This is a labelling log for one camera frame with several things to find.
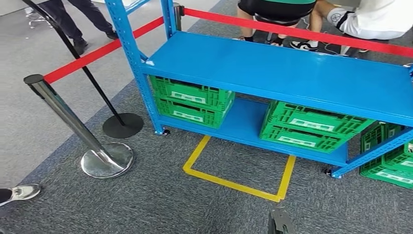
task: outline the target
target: crate label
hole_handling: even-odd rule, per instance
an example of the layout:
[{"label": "crate label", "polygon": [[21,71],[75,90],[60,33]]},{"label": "crate label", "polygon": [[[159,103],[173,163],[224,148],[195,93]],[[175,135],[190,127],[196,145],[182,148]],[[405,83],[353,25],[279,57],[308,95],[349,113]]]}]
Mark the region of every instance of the crate label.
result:
[{"label": "crate label", "polygon": [[202,104],[207,103],[207,101],[203,97],[196,97],[196,96],[181,94],[181,93],[174,92],[174,91],[171,92],[170,96],[173,97],[173,98],[179,98],[179,99],[183,99],[183,100],[194,101],[194,102],[202,103]]},{"label": "crate label", "polygon": [[332,132],[334,130],[334,126],[332,125],[326,125],[326,124],[321,124],[321,123],[314,123],[302,119],[295,118],[293,119],[290,124],[302,126],[302,127],[308,127],[308,128],[314,128],[314,129],[319,129],[323,131],[328,131]]},{"label": "crate label", "polygon": [[191,119],[194,121],[198,121],[198,122],[204,122],[204,118],[202,117],[198,117],[198,116],[192,116],[192,115],[188,115],[179,111],[173,111],[173,115],[174,116],[178,116],[178,117],[182,117],[182,118],[187,118],[187,119]]},{"label": "crate label", "polygon": [[225,116],[225,113],[228,111],[228,108],[231,106],[232,100],[229,101],[228,105],[226,106],[224,112],[222,113],[222,116]]},{"label": "crate label", "polygon": [[406,178],[403,178],[403,177],[400,177],[400,176],[397,176],[397,175],[391,175],[391,174],[388,174],[388,173],[385,173],[385,172],[377,172],[376,175],[382,176],[382,177],[385,177],[385,178],[388,178],[388,179],[392,179],[392,180],[397,180],[397,181],[407,183],[407,184],[413,184],[413,179],[406,179]]},{"label": "crate label", "polygon": [[371,147],[370,142],[366,142],[366,143],[364,144],[364,151],[369,150],[369,149],[370,149],[370,147]]},{"label": "crate label", "polygon": [[393,129],[389,130],[389,138],[394,136],[395,133],[396,133],[396,129],[393,128]]},{"label": "crate label", "polygon": [[408,167],[413,167],[413,162],[412,161],[404,161],[401,163],[403,166],[408,166]]},{"label": "crate label", "polygon": [[315,142],[310,142],[310,141],[305,141],[305,140],[298,140],[298,139],[294,139],[294,138],[290,138],[290,137],[286,137],[286,136],[281,136],[277,140],[292,143],[292,144],[297,144],[297,145],[304,145],[304,146],[308,146],[308,147],[315,147],[316,146]]}]

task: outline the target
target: caster wheel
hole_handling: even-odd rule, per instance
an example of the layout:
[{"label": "caster wheel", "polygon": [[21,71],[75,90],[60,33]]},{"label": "caster wheel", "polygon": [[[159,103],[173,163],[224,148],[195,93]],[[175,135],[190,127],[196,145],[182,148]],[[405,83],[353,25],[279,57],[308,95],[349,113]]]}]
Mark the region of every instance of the caster wheel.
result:
[{"label": "caster wheel", "polygon": [[331,176],[331,169],[324,169],[324,174]]},{"label": "caster wheel", "polygon": [[162,133],[163,136],[169,135],[170,131],[168,129],[165,129],[164,132]]}]

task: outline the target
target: floor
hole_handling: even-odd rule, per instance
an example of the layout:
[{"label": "floor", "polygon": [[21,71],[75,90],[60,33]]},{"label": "floor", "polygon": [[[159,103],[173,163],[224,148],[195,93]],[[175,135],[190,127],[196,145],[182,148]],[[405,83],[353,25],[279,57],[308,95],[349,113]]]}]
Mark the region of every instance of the floor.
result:
[{"label": "floor", "polygon": [[[236,0],[181,0],[180,3],[233,15]],[[76,22],[84,29],[91,49],[108,42],[77,10],[70,6],[68,10],[79,16]],[[153,0],[130,16],[132,27],[139,27],[159,14],[158,2]],[[97,180],[83,174],[79,161],[86,147],[21,80],[26,75],[44,74],[65,64],[72,59],[69,52],[46,25],[30,30],[21,12],[1,19],[1,28],[9,30],[0,32],[0,44],[7,43],[1,49],[5,68],[2,70],[7,76],[3,76],[0,91],[7,98],[1,99],[0,118],[7,124],[2,125],[0,138],[4,151],[0,154],[0,187],[37,182],[43,191],[33,200],[1,207],[0,231],[5,234],[265,233],[268,212],[275,203],[182,171],[202,135],[178,129],[170,129],[172,134],[168,136],[153,134],[140,95],[130,82],[131,73],[121,50],[94,62],[90,69],[120,112],[144,118],[146,124],[139,134],[119,140],[134,149],[136,162],[130,172],[116,179]],[[238,35],[236,27],[184,19],[184,29],[192,32]],[[331,27],[325,30],[338,34]],[[151,54],[165,40],[163,33],[163,28],[158,28],[140,38],[140,48]],[[257,40],[264,37],[265,33],[257,32]],[[409,32],[392,43],[411,46],[412,38]],[[397,64],[409,62],[406,58],[376,53],[363,56]],[[111,114],[82,72],[56,82],[54,87],[99,140],[113,141],[101,131],[102,122]],[[34,118],[36,123],[28,124]],[[359,152],[357,142],[355,138],[350,144],[351,155]],[[275,193],[286,159],[285,155],[213,138],[194,168]],[[357,172],[340,180],[332,179],[321,172],[327,167],[297,159],[286,200],[281,203],[290,213],[297,233],[412,232],[413,202],[409,190],[360,177]]]}]

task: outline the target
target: red barrier tape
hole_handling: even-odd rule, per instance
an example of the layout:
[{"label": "red barrier tape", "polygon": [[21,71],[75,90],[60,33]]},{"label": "red barrier tape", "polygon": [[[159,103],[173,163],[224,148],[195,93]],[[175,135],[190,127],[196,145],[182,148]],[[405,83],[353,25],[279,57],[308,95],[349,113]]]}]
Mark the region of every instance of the red barrier tape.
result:
[{"label": "red barrier tape", "polygon": [[[133,32],[133,36],[135,38],[138,38],[142,35],[144,35],[145,33],[155,29],[156,27],[162,25],[164,23],[164,19],[163,17],[159,17],[157,19],[155,19],[154,21],[136,29]],[[96,61],[97,59],[100,59],[101,57],[107,55],[108,53],[116,50],[117,48],[119,48],[121,46],[120,41],[119,40],[115,40],[112,41],[111,43],[104,45],[102,47],[100,47],[99,49],[88,53],[87,55],[76,59],[73,62],[70,62],[66,65],[64,65],[63,67],[60,67],[59,69],[52,71],[51,73],[47,74],[44,76],[44,79],[48,82],[48,83],[53,83],[65,76],[67,76],[68,74],[88,65],[91,62]]]},{"label": "red barrier tape", "polygon": [[309,40],[318,40],[331,44],[347,45],[354,48],[367,49],[377,52],[382,52],[386,54],[400,55],[413,58],[413,48],[397,45],[388,45],[378,42],[372,42],[361,39],[345,38],[342,36],[336,36],[326,33],[315,33],[304,29],[289,28],[285,26],[256,22],[253,20],[240,19],[238,17],[220,15],[211,12],[199,11],[190,8],[184,8],[185,15],[194,16],[206,20],[211,20],[215,22],[255,28],[262,31],[286,34],[293,37],[305,38]]}]

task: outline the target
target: person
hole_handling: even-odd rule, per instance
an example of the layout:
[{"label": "person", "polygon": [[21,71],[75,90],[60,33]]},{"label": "person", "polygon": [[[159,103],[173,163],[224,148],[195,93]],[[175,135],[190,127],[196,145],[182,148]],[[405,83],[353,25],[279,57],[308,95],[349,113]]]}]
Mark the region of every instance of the person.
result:
[{"label": "person", "polygon": [[25,184],[11,189],[0,189],[0,206],[11,201],[28,200],[40,193],[40,185]]},{"label": "person", "polygon": [[[110,39],[118,39],[117,33],[113,30],[112,25],[106,21],[102,12],[95,6],[91,0],[68,0],[73,6],[79,9],[86,17],[94,24],[100,31],[106,33]],[[67,13],[62,0],[48,0],[40,3],[44,11],[46,11],[58,25],[63,32],[71,39],[73,39],[73,46],[79,55],[82,55],[88,43],[83,39],[83,34],[76,26],[73,19]]]},{"label": "person", "polygon": [[[317,0],[309,29],[321,32],[326,18],[340,31],[360,39],[389,40],[403,36],[413,26],[413,0],[361,0],[359,8],[347,11],[326,0]],[[293,41],[291,47],[317,51],[318,41]]]},{"label": "person", "polygon": [[[253,20],[255,14],[276,20],[297,20],[311,13],[316,0],[239,0],[237,17]],[[240,40],[254,41],[253,29],[241,27]],[[272,45],[282,46],[287,35],[278,34]]]}]

